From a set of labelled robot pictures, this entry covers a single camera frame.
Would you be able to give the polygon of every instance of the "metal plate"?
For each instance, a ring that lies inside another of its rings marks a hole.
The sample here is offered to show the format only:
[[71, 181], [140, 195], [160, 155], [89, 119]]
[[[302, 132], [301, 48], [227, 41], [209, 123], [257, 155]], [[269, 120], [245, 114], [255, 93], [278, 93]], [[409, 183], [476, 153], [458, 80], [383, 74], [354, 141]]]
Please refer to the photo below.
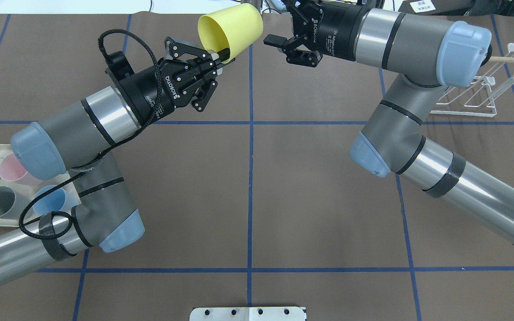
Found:
[[306, 321], [306, 307], [196, 308], [190, 321]]

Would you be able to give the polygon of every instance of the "white label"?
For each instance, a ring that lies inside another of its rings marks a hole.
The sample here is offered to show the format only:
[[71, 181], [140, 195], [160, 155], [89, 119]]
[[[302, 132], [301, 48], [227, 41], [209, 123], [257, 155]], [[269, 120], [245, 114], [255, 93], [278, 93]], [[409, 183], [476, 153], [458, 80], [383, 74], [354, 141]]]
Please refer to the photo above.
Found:
[[421, 1], [410, 2], [410, 6], [412, 6], [412, 9], [414, 9], [415, 13], [430, 12], [432, 10], [435, 10], [432, 0], [421, 0]]

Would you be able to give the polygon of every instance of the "gray arm segment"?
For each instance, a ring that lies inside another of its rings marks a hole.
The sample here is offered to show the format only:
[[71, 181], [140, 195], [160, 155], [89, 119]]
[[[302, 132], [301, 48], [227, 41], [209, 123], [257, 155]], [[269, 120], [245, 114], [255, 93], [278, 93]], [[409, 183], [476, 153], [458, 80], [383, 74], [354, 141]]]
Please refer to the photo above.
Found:
[[[96, 169], [74, 182], [78, 193], [88, 194], [81, 197], [82, 204], [71, 211], [76, 213], [77, 227], [58, 238], [68, 253], [78, 254], [88, 245], [101, 244], [136, 211], [124, 181], [112, 183], [120, 178], [120, 170], [109, 153]], [[66, 218], [53, 217], [55, 232], [64, 230], [66, 226]], [[29, 224], [27, 229], [41, 233], [39, 222]], [[47, 252], [41, 240], [31, 238], [19, 229], [0, 236], [0, 285], [54, 262], [56, 260]]]
[[[398, 75], [363, 128], [362, 140], [353, 145], [351, 157], [378, 176], [400, 174], [514, 244], [514, 188], [419, 133], [444, 90], [420, 87]], [[387, 170], [375, 169], [378, 160]]]

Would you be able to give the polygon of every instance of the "robotiq logo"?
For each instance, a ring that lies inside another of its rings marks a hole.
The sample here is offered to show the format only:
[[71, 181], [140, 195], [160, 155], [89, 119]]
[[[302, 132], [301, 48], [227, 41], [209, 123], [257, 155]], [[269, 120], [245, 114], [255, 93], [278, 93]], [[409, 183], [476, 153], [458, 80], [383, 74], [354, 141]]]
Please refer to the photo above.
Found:
[[312, 20], [312, 42], [316, 43], [316, 31], [319, 30], [319, 21], [316, 19]]
[[172, 83], [170, 76], [166, 76], [166, 82], [168, 83], [168, 88], [170, 88], [172, 95], [174, 95], [174, 99], [180, 98], [180, 95], [176, 93], [176, 89], [174, 88], [174, 84]]

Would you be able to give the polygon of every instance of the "light yellow cup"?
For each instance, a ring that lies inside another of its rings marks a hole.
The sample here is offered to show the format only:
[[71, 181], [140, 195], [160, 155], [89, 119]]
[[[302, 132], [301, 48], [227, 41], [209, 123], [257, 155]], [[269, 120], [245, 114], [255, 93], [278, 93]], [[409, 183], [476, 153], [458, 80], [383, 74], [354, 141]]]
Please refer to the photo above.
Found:
[[239, 55], [263, 33], [261, 13], [252, 4], [238, 4], [201, 16], [198, 33], [206, 50], [216, 53], [229, 48], [229, 59]]

